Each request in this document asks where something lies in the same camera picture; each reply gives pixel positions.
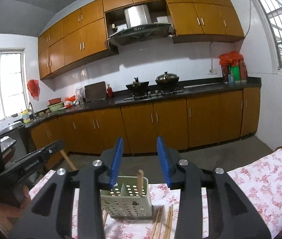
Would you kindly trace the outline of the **person's left hand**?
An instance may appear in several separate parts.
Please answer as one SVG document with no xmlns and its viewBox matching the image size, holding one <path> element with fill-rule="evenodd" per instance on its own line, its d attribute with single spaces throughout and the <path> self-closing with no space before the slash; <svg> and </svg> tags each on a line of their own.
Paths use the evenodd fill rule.
<svg viewBox="0 0 282 239">
<path fill-rule="evenodd" d="M 10 218 L 20 218 L 23 210 L 32 201 L 29 196 L 29 188 L 26 185 L 22 186 L 21 195 L 23 196 L 23 201 L 18 207 L 0 202 L 0 224 L 4 229 L 6 229 L 6 231 L 10 231 L 13 227 Z"/>
</svg>

